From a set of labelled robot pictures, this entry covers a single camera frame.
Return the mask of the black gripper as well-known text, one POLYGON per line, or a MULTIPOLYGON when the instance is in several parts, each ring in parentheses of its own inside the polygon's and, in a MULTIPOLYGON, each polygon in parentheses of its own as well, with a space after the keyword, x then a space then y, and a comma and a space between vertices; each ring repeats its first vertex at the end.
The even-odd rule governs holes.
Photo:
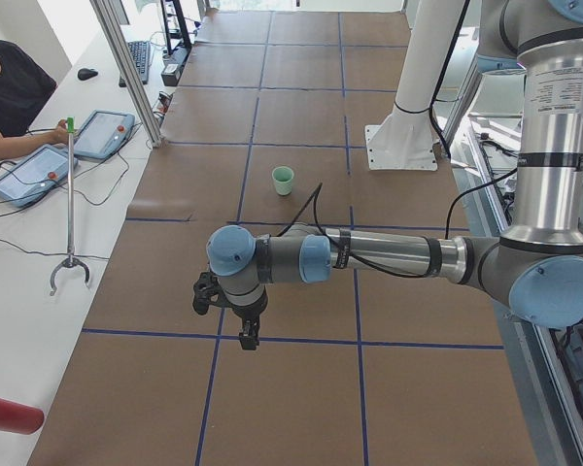
POLYGON ((265 311, 266 307, 266 299, 258 299, 247 306, 233 307, 233 312, 242 320, 239 334, 242 350, 257 350, 259 346, 257 334, 260 327, 260 315, 265 311))

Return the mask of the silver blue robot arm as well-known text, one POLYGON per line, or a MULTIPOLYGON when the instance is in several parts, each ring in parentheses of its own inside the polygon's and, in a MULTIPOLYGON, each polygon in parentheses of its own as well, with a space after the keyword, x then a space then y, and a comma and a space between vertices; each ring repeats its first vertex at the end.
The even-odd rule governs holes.
POLYGON ((194 310, 217 306, 242 321, 239 341, 258 345, 271 283, 319 283, 335 269, 441 277, 486 292, 513 316, 559 329, 583 321, 583 1, 486 1, 477 50, 482 72, 522 71, 525 101, 515 216, 498 238, 411 237, 292 222, 275 236, 218 229, 194 310))

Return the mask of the person's hand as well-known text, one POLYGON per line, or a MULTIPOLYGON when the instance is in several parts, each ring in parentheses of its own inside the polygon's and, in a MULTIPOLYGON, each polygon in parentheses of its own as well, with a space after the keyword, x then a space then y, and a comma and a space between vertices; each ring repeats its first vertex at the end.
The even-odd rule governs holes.
POLYGON ((51 141, 53 144, 68 144, 69 133, 66 122, 61 121, 55 129, 51 132, 51 141))

